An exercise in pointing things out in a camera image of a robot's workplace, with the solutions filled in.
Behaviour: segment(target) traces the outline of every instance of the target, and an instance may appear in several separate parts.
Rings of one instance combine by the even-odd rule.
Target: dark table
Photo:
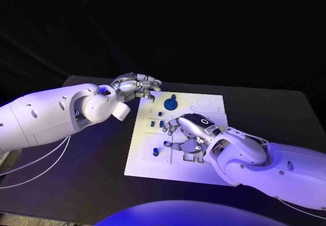
[[[111,79],[71,76],[64,86],[110,84]],[[325,152],[326,134],[302,92],[165,83],[163,91],[222,95],[230,126],[270,142]],[[195,200],[224,204],[261,214],[290,225],[322,225],[248,186],[228,187],[124,176],[129,146],[140,99],[127,103],[124,121],[116,117],[71,136],[64,157],[32,182],[0,190],[0,211],[41,218],[94,224],[120,210],[162,200]],[[26,148],[16,166],[29,163],[59,142]],[[58,159],[64,147],[41,162],[7,175],[0,186],[36,176]],[[302,208],[326,217],[326,212]]]

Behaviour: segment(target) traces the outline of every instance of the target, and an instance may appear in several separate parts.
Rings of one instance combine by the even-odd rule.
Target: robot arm
[[[81,84],[32,93],[0,107],[0,153],[52,143],[101,123],[110,115],[124,120],[124,102],[145,97],[162,82],[127,73],[110,85]]]
[[[179,127],[188,141],[165,145],[188,153],[202,151],[204,160],[231,185],[248,185],[271,197],[326,210],[326,154],[269,143],[234,128],[221,132],[199,114],[186,114],[172,120],[163,132],[172,135]]]

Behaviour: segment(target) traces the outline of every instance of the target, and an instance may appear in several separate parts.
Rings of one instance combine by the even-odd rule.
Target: white board
[[[199,113],[225,130],[228,120],[222,96],[155,91],[152,94],[156,96],[155,103],[145,98],[140,100],[124,175],[230,186],[212,165],[202,160],[202,153],[186,154],[163,146],[165,141],[186,141],[181,129],[169,137],[160,128],[160,121],[166,124],[182,114]],[[172,94],[176,95],[178,108],[169,111],[163,103]],[[159,149],[159,156],[153,156],[155,148]]]

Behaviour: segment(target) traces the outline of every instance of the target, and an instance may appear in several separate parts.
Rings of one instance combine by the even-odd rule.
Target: blue knob
[[[157,150],[157,148],[153,149],[153,156],[159,156],[159,150]]]
[[[176,99],[176,96],[173,94],[172,98],[165,100],[165,108],[169,111],[173,111],[178,108],[178,101],[175,99]]]

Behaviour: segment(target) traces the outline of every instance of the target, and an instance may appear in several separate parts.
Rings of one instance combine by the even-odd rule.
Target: robotic hand
[[[163,132],[172,135],[178,128],[188,140],[165,142],[165,146],[186,153],[202,151],[204,160],[231,185],[248,185],[271,197],[326,210],[326,154],[270,143],[231,127],[221,132],[199,114],[169,121]]]
[[[0,107],[0,154],[52,143],[101,123],[110,115],[124,120],[130,107],[124,102],[160,91],[162,81],[127,73],[110,85],[81,84],[32,93]]]

